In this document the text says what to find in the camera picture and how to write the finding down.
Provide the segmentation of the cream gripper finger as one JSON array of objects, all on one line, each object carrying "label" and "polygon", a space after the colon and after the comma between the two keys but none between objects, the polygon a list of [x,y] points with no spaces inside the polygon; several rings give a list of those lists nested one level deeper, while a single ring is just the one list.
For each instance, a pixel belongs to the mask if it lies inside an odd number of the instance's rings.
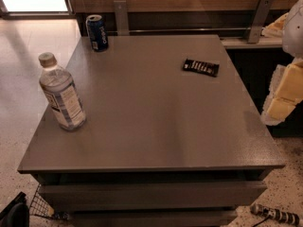
[{"label": "cream gripper finger", "polygon": [[284,122],[302,100],[303,65],[278,65],[271,78],[269,95],[262,107],[261,121],[268,126]]},{"label": "cream gripper finger", "polygon": [[264,27],[261,31],[261,35],[264,37],[268,37],[268,38],[281,38],[284,23],[286,21],[287,16],[288,16],[288,13],[285,13],[285,14],[281,15],[280,17],[278,17],[270,25]]}]

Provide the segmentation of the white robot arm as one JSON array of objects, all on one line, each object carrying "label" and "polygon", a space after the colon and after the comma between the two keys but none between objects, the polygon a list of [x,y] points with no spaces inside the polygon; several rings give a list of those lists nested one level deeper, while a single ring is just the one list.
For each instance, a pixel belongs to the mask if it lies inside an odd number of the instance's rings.
[{"label": "white robot arm", "polygon": [[287,66],[279,64],[272,75],[260,116],[268,126],[284,122],[303,100],[303,0],[298,0],[283,19],[282,49],[294,60]]}]

